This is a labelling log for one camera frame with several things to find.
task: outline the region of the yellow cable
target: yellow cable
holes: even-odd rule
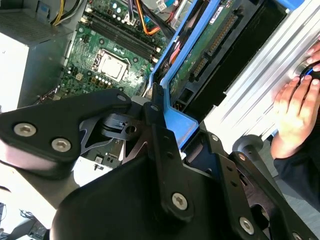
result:
[[[61,17],[62,17],[62,14],[64,13],[64,3],[65,3],[65,0],[60,0],[60,1],[61,1],[61,3],[60,3],[60,10],[59,10],[58,15],[56,16],[56,19],[55,19],[54,23],[52,24],[53,26],[57,26],[57,25],[58,25],[58,22],[60,22]]]

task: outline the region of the black sleeve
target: black sleeve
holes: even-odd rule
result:
[[[310,155],[302,149],[273,164],[280,178],[320,212],[320,174]]]

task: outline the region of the mounting hole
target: mounting hole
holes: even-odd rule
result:
[[[212,174],[212,169],[211,169],[211,168],[208,168],[207,170],[205,170],[205,173],[211,175],[211,174]]]
[[[238,186],[234,181],[230,181],[230,183],[231,183],[232,186],[234,186],[234,187],[237,187],[237,186]]]
[[[122,96],[120,94],[118,94],[117,98],[120,99],[121,101],[126,101],[127,100],[124,96]]]
[[[156,105],[151,105],[151,108],[155,111],[159,111],[159,108]]]
[[[173,159],[174,158],[174,155],[171,153],[171,152],[167,152],[166,155],[170,158],[170,159]]]
[[[133,134],[135,131],[137,131],[137,128],[135,126],[128,126],[125,129],[126,134]]]

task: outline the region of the green circuit board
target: green circuit board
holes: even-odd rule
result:
[[[162,31],[158,31],[153,36],[148,36],[144,33],[140,24],[139,16],[137,13],[133,14],[133,19],[129,19],[128,5],[122,0],[94,0],[91,3],[91,7],[103,14],[106,19],[112,21],[114,26],[121,28],[122,30],[132,33],[133,35],[142,39],[145,43],[150,43],[161,49],[162,53],[168,45],[168,40],[165,38]],[[167,12],[159,15],[162,19],[167,19],[169,14]],[[146,23],[148,29],[155,27],[155,25],[149,21]]]
[[[146,59],[79,24],[58,98],[118,88],[141,95],[153,69]]]
[[[189,79],[189,75],[196,71],[195,64],[201,56],[203,55],[204,46],[207,46],[211,41],[213,35],[219,31],[222,26],[223,21],[228,16],[229,12],[232,10],[232,6],[236,0],[228,0],[225,1],[224,5],[221,5],[217,8],[216,13],[213,15],[210,23],[204,29],[201,37],[198,39],[194,47],[192,48],[189,56],[186,58],[175,77],[171,80],[169,84],[170,98],[176,98],[186,84]]]

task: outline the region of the finger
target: finger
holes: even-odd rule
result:
[[[295,78],[292,79],[292,81],[289,83],[289,85],[285,88],[281,99],[279,101],[279,106],[278,106],[278,112],[279,114],[286,114],[288,111],[289,103],[291,100],[292,95],[294,94],[297,84],[299,83],[300,78],[296,76]]]
[[[320,90],[320,81],[318,79],[312,80],[310,89],[305,97],[304,103],[300,110],[300,117],[305,120],[311,120],[313,113],[317,111],[319,107],[319,90]]]
[[[315,62],[320,61],[320,51],[317,51],[316,53],[314,53],[311,57],[309,57],[306,62],[308,64],[313,64]]]
[[[282,94],[284,93],[285,89],[288,87],[288,83],[286,83],[283,88],[281,88],[281,90],[278,92],[278,94],[276,95],[275,99],[274,99],[274,103],[273,103],[273,110],[274,112],[277,114],[279,112],[279,103],[282,97]]]
[[[306,53],[309,55],[309,56],[312,56],[312,54],[316,53],[320,51],[320,42],[316,43],[315,45],[313,45]]]
[[[303,104],[304,98],[308,92],[312,77],[307,75],[300,86],[295,90],[294,94],[289,103],[288,115],[297,116],[300,113],[301,106]]]
[[[320,63],[313,67],[313,71],[320,72]]]

